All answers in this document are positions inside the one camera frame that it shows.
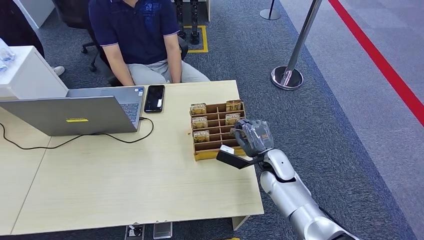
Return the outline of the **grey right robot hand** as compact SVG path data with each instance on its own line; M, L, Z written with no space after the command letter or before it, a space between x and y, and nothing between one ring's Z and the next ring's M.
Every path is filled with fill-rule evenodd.
M235 139L248 157L255 158L275 146L269 125L264 120L243 118L234 127Z

